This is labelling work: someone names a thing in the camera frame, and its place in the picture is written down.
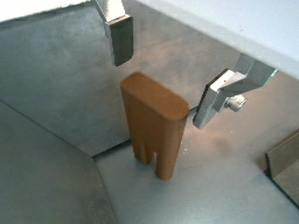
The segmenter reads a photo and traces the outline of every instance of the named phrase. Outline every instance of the metal floor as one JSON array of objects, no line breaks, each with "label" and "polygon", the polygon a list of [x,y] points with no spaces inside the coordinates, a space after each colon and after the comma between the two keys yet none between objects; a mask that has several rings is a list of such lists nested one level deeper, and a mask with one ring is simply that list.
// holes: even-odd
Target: metal floor
[{"label": "metal floor", "polygon": [[93,159],[2,102],[0,223],[118,223]]},{"label": "metal floor", "polygon": [[242,111],[224,111],[204,130],[192,115],[170,181],[135,159],[130,143],[99,155],[119,223],[298,224],[299,210],[265,173],[266,151],[299,127],[298,97],[298,81],[278,75],[248,94]]}]

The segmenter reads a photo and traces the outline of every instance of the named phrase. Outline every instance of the gray metal surface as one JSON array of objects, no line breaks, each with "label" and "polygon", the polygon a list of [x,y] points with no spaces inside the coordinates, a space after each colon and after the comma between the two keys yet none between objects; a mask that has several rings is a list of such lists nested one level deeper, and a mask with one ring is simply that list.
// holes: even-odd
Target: gray metal surface
[{"label": "gray metal surface", "polygon": [[299,206],[299,130],[266,153],[273,180]]},{"label": "gray metal surface", "polygon": [[192,115],[170,181],[131,145],[105,152],[97,163],[121,224],[298,224],[299,210],[265,174],[266,151],[299,126],[298,88],[278,74],[248,93],[248,109],[224,111],[202,130]]},{"label": "gray metal surface", "polygon": [[240,53],[135,1],[135,57],[111,64],[95,7],[0,31],[0,100],[90,155],[129,139],[119,82],[135,71],[196,107],[205,85]]},{"label": "gray metal surface", "polygon": [[0,222],[118,223],[93,159],[0,102]]}]

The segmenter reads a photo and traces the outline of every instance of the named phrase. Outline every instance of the brown wooden block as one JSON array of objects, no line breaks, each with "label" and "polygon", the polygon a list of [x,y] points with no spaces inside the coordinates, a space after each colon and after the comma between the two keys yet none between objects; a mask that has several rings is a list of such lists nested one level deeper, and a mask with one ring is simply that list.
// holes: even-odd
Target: brown wooden block
[{"label": "brown wooden block", "polygon": [[157,153],[157,175],[170,179],[190,112],[188,101],[142,73],[121,83],[135,157],[149,164]]}]

